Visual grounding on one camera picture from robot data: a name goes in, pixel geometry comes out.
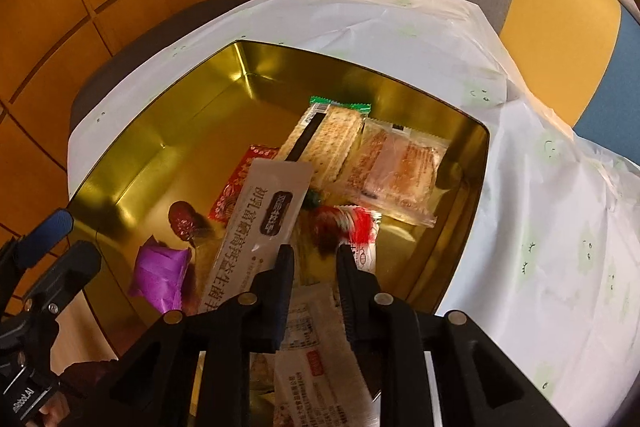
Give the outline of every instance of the yellow fabric panel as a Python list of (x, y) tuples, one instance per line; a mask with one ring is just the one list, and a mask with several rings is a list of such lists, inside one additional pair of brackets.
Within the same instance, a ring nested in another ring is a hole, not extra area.
[(617, 0), (512, 0), (500, 39), (533, 94), (573, 126), (609, 64), (620, 15)]

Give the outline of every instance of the red snack packet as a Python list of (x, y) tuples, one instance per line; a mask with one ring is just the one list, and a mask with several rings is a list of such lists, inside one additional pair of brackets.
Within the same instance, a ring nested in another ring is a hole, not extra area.
[(254, 158), (265, 158), (271, 160), (278, 153), (278, 149), (271, 147), (264, 147), (262, 145), (252, 145), (244, 153), (244, 156), (240, 160), (238, 167), (233, 171), (230, 178), (226, 182), (225, 188), (218, 196), (218, 199), (211, 207), (209, 212), (209, 219), (218, 221), (226, 226), (229, 222), (231, 214), (233, 214), (236, 201), (238, 201), (238, 195), (244, 185), (244, 179), (249, 172), (249, 167), (254, 161)]

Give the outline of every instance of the purple wrapper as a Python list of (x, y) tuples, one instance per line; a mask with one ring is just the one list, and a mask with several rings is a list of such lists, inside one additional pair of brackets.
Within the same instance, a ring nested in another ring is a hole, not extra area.
[(138, 250), (133, 280), (129, 287), (132, 297), (144, 297), (164, 314), (182, 308), (182, 282), (191, 260), (191, 251), (161, 247), (153, 236)]

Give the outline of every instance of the screw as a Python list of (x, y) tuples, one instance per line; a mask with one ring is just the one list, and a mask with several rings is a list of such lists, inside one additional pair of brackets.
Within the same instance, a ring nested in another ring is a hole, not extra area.
[(451, 324), (454, 324), (456, 326), (462, 326), (463, 324), (466, 324), (466, 315), (458, 310), (450, 312), (447, 318), (449, 319), (449, 322)]
[(238, 296), (238, 302), (242, 304), (242, 306), (251, 306), (258, 301), (258, 298), (255, 294), (251, 292), (241, 293)]
[(180, 310), (170, 310), (170, 311), (167, 311), (164, 314), (164, 317), (162, 318), (167, 324), (174, 325), (174, 324), (180, 324), (182, 322), (183, 317), (184, 315)]
[(376, 293), (376, 296), (373, 297), (373, 300), (376, 304), (380, 306), (389, 306), (394, 301), (393, 295), (389, 295), (388, 293), (380, 292)]

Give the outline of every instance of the white tablecloth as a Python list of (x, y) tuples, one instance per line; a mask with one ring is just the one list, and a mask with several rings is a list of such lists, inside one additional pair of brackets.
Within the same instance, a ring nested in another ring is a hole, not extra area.
[(572, 426), (605, 425), (640, 370), (639, 171), (530, 94), (474, 4), (247, 3), (146, 61), (84, 118), (69, 140), (69, 194), (150, 102), (239, 38), (344, 58), (485, 123), (478, 213), (439, 312), (467, 312)]

